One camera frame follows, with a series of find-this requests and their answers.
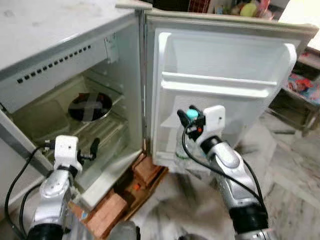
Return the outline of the clear bottle teal cap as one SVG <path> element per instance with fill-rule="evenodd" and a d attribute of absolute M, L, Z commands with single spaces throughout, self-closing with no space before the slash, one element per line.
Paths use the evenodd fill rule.
<path fill-rule="evenodd" d="M 199 114 L 190 114 L 190 109 L 183 110 L 186 112 L 186 114 L 189 116 L 190 119 L 198 117 Z M 182 126 L 181 122 L 179 120 L 180 126 L 177 129 L 176 133 L 176 144 L 175 144 L 175 155 L 179 160 L 183 161 L 189 161 L 191 158 L 189 155 L 185 152 L 185 149 L 183 148 L 183 133 L 185 131 L 186 126 Z M 198 149 L 198 146 L 196 145 L 196 142 L 192 141 L 187 135 L 185 137 L 186 139 L 186 149 L 191 153 L 192 156 L 196 156 Z"/>

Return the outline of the white fridge door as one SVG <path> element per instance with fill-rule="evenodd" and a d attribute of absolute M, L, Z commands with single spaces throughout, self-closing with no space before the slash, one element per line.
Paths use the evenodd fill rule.
<path fill-rule="evenodd" d="M 178 110 L 225 107 L 221 137 L 237 146 L 288 80 L 318 27 L 228 14 L 144 13 L 149 156 L 158 166 L 200 170 L 179 158 Z"/>

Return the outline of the small white fridge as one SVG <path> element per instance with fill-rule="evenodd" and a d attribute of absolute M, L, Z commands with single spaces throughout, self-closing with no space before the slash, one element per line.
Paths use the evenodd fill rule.
<path fill-rule="evenodd" d="M 22 70 L 52 55 L 137 22 L 117 0 L 0 0 L 0 94 Z M 9 121 L 0 102 L 0 218 L 15 174 L 34 145 Z"/>

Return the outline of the dark round metal bowl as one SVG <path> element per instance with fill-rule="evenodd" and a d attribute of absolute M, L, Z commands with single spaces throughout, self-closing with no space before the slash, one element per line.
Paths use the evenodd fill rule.
<path fill-rule="evenodd" d="M 80 122 L 94 122 L 104 118 L 114 106 L 105 93 L 79 93 L 67 107 L 70 117 Z"/>

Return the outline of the grey robot torso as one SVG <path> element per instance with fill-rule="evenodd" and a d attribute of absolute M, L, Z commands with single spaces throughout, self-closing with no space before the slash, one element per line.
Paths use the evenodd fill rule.
<path fill-rule="evenodd" d="M 134 221 L 121 221 L 115 224 L 107 240 L 141 240 L 140 227 Z"/>

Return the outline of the red white grid crate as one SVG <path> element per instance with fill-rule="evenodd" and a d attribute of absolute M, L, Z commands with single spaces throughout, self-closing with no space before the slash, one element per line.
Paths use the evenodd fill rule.
<path fill-rule="evenodd" d="M 187 11 L 190 13 L 208 13 L 211 0 L 189 0 Z"/>

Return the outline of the baby bouncer with colourful fabric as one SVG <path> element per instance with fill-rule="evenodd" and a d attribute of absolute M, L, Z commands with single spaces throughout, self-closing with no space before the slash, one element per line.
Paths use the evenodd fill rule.
<path fill-rule="evenodd" d="M 318 83 L 292 72 L 270 103 L 268 112 L 306 137 L 315 128 L 320 116 Z"/>

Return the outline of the yellow green cloth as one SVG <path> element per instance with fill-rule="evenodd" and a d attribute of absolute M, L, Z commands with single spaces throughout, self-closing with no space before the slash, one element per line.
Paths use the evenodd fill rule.
<path fill-rule="evenodd" d="M 258 5 L 254 2 L 247 2 L 240 7 L 238 12 L 240 16 L 253 18 L 258 13 Z"/>

